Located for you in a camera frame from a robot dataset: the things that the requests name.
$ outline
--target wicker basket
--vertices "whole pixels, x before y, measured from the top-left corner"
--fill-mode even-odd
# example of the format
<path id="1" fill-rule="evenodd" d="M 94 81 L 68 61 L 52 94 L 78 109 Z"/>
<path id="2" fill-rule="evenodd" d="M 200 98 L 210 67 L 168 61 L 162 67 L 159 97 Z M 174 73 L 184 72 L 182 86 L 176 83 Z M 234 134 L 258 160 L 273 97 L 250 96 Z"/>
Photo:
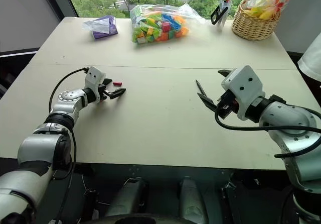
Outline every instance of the wicker basket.
<path id="1" fill-rule="evenodd" d="M 237 7 L 232 24 L 233 32 L 240 37 L 252 41 L 268 38 L 274 32 L 280 19 L 280 13 L 269 20 L 262 20 L 257 17 L 249 16 L 242 9 L 242 6 L 246 1 L 247 0 L 243 0 Z"/>

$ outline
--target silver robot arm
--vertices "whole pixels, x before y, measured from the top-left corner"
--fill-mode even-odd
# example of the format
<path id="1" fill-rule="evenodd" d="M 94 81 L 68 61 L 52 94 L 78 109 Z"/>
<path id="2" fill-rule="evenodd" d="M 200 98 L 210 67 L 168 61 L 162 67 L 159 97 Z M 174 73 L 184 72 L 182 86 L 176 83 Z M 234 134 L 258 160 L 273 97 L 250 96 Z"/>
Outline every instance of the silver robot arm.
<path id="1" fill-rule="evenodd" d="M 220 122 L 231 112 L 243 121 L 250 119 L 260 127 L 296 126 L 298 129 L 268 130 L 271 139 L 280 147 L 289 179 L 294 186 L 294 202 L 302 216 L 319 220 L 321 210 L 321 138 L 320 134 L 301 127 L 316 128 L 314 115 L 320 114 L 303 107 L 287 105 L 276 95 L 265 98 L 262 83 L 250 66 L 221 70 L 225 76 L 222 87 L 226 92 L 217 106 L 206 95 L 199 93 L 203 103 L 215 112 L 217 123 L 230 130 L 249 130 L 246 127 L 232 127 Z"/>
<path id="2" fill-rule="evenodd" d="M 59 94 L 45 122 L 20 145 L 19 169 L 0 177 L 0 223 L 33 223 L 37 207 L 56 170 L 71 165 L 72 129 L 79 111 L 91 102 L 115 98 L 124 88 L 108 92 L 111 79 L 95 67 L 86 68 L 84 89 Z"/>

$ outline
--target purple object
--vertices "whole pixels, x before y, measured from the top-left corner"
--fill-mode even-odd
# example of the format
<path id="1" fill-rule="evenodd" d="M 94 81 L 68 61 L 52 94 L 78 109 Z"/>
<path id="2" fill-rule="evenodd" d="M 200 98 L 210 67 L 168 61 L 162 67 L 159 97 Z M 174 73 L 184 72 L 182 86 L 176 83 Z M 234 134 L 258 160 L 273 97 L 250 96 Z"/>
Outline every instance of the purple object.
<path id="1" fill-rule="evenodd" d="M 116 27 L 116 18 L 114 16 L 104 16 L 104 17 L 95 19 L 94 21 L 99 21 L 107 18 L 109 19 L 109 33 L 92 32 L 92 35 L 94 36 L 95 39 L 99 39 L 102 37 L 109 37 L 109 36 L 118 34 L 117 27 Z"/>

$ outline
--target white wall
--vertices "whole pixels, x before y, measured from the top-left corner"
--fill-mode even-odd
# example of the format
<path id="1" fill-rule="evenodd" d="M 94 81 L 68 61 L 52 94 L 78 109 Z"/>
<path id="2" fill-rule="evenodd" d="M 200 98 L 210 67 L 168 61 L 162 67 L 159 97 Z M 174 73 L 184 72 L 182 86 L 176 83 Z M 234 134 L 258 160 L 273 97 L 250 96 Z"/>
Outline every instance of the white wall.
<path id="1" fill-rule="evenodd" d="M 0 52 L 41 47 L 58 23 L 47 0 L 0 0 Z"/>
<path id="2" fill-rule="evenodd" d="M 287 51 L 304 53 L 321 32 L 321 0 L 290 0 L 275 33 Z"/>

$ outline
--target white table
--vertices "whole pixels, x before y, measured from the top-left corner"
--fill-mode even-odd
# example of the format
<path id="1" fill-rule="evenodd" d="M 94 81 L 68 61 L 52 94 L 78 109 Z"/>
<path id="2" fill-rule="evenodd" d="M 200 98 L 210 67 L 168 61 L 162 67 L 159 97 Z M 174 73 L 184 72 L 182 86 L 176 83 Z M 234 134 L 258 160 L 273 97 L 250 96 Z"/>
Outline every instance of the white table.
<path id="1" fill-rule="evenodd" d="M 273 157 L 280 150 L 266 132 L 219 127 L 196 94 L 195 79 L 217 99 L 224 92 L 217 70 L 249 62 L 267 96 L 277 94 L 288 103 L 320 111 L 275 35 L 249 42 L 235 36 L 227 22 L 220 34 L 205 25 L 199 35 L 137 47 L 130 42 L 128 19 L 117 20 L 118 35 L 97 42 L 81 29 L 85 20 L 64 19 L 0 101 L 0 157 L 17 157 L 20 143 L 47 117 L 56 83 L 84 65 L 97 65 L 108 78 L 122 81 L 127 92 L 82 110 L 74 128 L 78 162 L 284 169 Z M 200 47 L 193 38 L 210 44 Z M 229 46 L 228 52 L 223 52 L 222 44 Z M 251 60 L 245 61 L 244 52 L 251 49 L 252 57 L 247 56 Z M 162 58 L 151 61 L 152 55 Z M 84 77 L 72 76 L 57 92 L 82 88 Z M 226 122 L 254 125 L 236 115 Z"/>

